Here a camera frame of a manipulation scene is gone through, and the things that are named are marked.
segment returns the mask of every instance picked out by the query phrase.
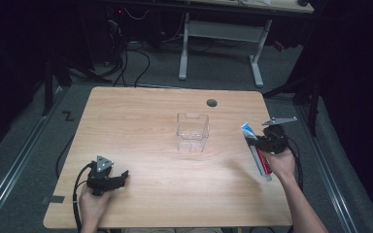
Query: metal rail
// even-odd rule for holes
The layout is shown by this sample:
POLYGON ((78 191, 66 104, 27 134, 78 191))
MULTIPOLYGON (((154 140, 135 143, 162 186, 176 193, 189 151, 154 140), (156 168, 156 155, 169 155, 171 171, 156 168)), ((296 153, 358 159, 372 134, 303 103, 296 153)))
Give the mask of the metal rail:
POLYGON ((20 174, 22 173, 23 169, 25 168, 29 158, 32 155, 33 148, 38 141, 39 137, 42 134, 45 126, 47 125, 48 120, 50 119, 53 110, 55 109, 56 105, 60 102, 60 100, 64 97, 66 90, 59 87, 55 94, 56 99, 53 103, 52 108, 48 111, 48 114, 42 116, 39 120, 38 124, 33 129, 32 133, 29 135, 26 143, 24 144, 22 150, 17 155, 17 159, 15 160, 14 164, 10 168, 9 172, 5 176, 4 180, 0 184, 0 210, 2 206, 5 204, 6 199, 8 198, 9 194, 11 193, 12 189, 14 188, 15 184, 17 183, 17 179, 19 178, 20 174))
POLYGON ((352 232, 356 233, 358 232, 356 229, 356 224, 354 223, 354 220, 350 214, 350 211, 348 210, 347 203, 345 202, 344 196, 341 193, 340 189, 338 188, 338 185, 332 176, 331 170, 326 163, 325 156, 323 155, 323 152, 320 148, 320 145, 318 143, 317 138, 313 137, 311 134, 310 129, 308 128, 308 117, 305 113, 305 110, 302 108, 302 106, 294 106, 295 110, 298 112, 300 116, 300 120, 302 121, 302 126, 304 127, 305 132, 308 134, 308 138, 310 139, 310 143, 312 144, 314 148, 314 155, 316 156, 316 159, 318 161, 323 182, 325 183, 326 189, 328 191, 329 197, 331 198, 332 205, 334 206, 335 212, 337 213, 341 225, 344 228, 344 232, 352 232))

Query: wooden table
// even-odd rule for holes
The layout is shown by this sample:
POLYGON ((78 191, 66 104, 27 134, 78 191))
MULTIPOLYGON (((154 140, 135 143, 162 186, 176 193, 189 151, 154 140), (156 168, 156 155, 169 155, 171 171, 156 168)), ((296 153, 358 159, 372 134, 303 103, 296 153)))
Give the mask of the wooden table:
POLYGON ((76 227, 75 179, 99 154, 115 162, 111 177, 129 170, 102 227, 291 225, 278 179, 259 174, 241 132, 249 122, 260 133, 269 118, 254 91, 95 87, 53 193, 65 200, 50 203, 44 224, 76 227), (177 150, 177 113, 209 116, 203 152, 177 150))

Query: human hand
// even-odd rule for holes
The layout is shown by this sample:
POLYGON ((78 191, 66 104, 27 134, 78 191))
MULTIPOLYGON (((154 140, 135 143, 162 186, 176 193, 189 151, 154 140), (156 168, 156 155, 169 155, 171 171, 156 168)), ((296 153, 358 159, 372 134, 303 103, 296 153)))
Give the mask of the human hand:
POLYGON ((96 232, 112 193, 113 191, 106 191, 102 196, 94 196, 92 195, 92 190, 86 184, 84 185, 80 196, 83 223, 81 232, 96 232))
POLYGON ((281 182, 286 179, 294 178, 295 159, 290 149, 286 148, 283 152, 277 154, 272 154, 262 150, 260 152, 266 159, 268 159, 272 172, 281 182))

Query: transparent box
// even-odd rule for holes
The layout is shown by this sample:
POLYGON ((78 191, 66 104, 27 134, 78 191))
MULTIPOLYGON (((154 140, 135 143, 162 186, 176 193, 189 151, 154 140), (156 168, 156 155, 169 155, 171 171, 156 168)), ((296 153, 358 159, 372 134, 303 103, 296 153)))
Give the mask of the transparent box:
POLYGON ((177 115, 179 151, 203 151, 209 134, 210 125, 208 115, 177 115))

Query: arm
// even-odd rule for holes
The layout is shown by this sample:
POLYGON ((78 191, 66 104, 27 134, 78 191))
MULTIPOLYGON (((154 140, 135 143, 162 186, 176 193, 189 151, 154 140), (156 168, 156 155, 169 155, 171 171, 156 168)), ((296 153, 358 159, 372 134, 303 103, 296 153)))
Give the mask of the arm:
POLYGON ((84 185, 80 196, 83 223, 81 233, 97 232, 99 222, 107 209, 111 195, 112 191, 107 191, 102 196, 94 196, 91 193, 91 189, 84 185))
POLYGON ((296 182, 295 159, 289 149, 279 154, 271 154, 262 151, 268 159, 272 172, 280 180, 286 193, 294 231, 303 232, 327 232, 320 218, 305 198, 296 182))

